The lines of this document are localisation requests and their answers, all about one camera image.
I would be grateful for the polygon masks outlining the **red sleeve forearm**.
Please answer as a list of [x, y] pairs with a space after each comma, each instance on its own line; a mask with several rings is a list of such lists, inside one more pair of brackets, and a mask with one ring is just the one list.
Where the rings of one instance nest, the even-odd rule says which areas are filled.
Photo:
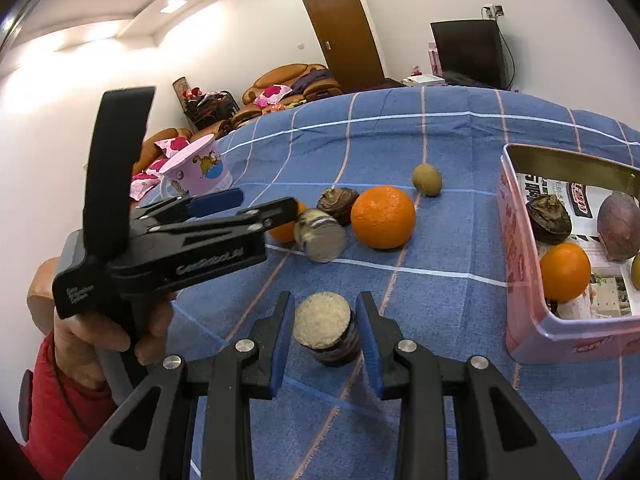
[[23, 446], [43, 479], [61, 479], [116, 410], [111, 389], [90, 389], [58, 368], [51, 334], [40, 344], [32, 384], [32, 420]]

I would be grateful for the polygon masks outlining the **person's left hand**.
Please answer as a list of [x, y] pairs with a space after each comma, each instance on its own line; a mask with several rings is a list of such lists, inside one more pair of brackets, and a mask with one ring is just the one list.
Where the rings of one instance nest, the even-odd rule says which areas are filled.
[[[168, 327], [174, 317], [171, 292], [158, 300], [149, 318], [148, 331], [134, 347], [134, 355], [142, 365], [151, 365], [165, 355]], [[83, 313], [61, 320], [53, 315], [54, 356], [58, 369], [68, 378], [89, 389], [99, 389], [105, 376], [96, 352], [123, 352], [130, 338], [115, 322], [99, 313]]]

